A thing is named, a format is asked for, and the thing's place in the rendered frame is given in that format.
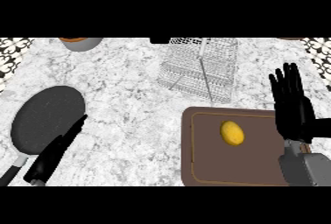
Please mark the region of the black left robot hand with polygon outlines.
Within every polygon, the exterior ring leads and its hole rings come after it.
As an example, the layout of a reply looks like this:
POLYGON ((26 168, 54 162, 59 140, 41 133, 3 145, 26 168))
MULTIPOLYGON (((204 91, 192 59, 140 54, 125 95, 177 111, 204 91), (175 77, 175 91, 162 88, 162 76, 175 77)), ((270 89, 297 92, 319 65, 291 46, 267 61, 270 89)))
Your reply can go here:
POLYGON ((23 181, 29 184, 32 180, 41 180, 47 183, 48 178, 57 168, 57 164, 63 157, 65 151, 72 144, 75 137, 81 131, 87 115, 82 115, 76 122, 72 124, 65 135, 59 135, 51 143, 44 148, 41 154, 38 155, 26 173, 23 176, 23 181))

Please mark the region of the yellow lemon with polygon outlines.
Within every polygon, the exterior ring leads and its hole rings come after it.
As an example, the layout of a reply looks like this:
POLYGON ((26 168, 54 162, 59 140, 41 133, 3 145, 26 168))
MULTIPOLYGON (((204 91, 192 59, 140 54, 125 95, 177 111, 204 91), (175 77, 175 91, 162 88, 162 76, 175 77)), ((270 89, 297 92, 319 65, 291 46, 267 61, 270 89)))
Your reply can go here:
POLYGON ((230 146, 238 146, 243 143, 245 135, 240 126, 233 121, 223 121, 220 125, 220 135, 223 141, 230 146))

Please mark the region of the grey pot with orange rim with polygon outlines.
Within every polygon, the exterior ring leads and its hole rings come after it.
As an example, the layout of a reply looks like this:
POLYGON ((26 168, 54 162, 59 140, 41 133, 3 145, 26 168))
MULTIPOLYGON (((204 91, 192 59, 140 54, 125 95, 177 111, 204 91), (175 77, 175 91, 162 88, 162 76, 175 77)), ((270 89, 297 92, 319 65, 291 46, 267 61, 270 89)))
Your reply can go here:
POLYGON ((99 45, 102 38, 60 38, 59 40, 69 51, 85 52, 99 45))

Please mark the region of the dark grey frying pan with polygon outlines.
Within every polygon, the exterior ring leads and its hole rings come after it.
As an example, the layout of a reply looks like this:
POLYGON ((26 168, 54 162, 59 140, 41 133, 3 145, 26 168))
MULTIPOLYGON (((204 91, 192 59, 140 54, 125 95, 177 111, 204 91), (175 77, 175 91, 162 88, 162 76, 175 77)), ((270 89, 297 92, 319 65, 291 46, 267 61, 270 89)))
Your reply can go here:
POLYGON ((8 185, 26 160, 40 155, 59 135, 68 133, 84 114, 82 94, 69 86, 48 87, 26 100, 10 127, 17 158, 0 178, 0 186, 8 185))

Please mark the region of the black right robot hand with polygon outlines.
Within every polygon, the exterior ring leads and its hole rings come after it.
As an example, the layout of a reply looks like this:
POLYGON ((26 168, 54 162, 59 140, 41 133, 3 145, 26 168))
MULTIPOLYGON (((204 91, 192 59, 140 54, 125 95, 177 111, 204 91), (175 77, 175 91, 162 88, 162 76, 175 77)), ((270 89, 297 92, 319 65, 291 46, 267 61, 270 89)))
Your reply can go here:
POLYGON ((316 118, 295 63, 283 63, 283 68, 276 68, 274 73, 269 74, 269 81, 274 125, 283 140, 310 144, 314 137, 331 138, 331 118, 316 118))

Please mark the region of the brown tray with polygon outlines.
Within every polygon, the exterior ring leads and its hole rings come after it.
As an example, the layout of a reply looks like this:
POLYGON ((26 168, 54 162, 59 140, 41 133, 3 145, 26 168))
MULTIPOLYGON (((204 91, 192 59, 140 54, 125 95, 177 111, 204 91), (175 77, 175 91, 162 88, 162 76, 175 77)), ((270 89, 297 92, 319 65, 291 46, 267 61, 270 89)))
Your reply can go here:
POLYGON ((186 186, 286 186, 277 158, 285 140, 272 110, 189 107, 180 120, 180 179, 186 186), (230 146, 221 122, 242 128, 243 141, 230 146))

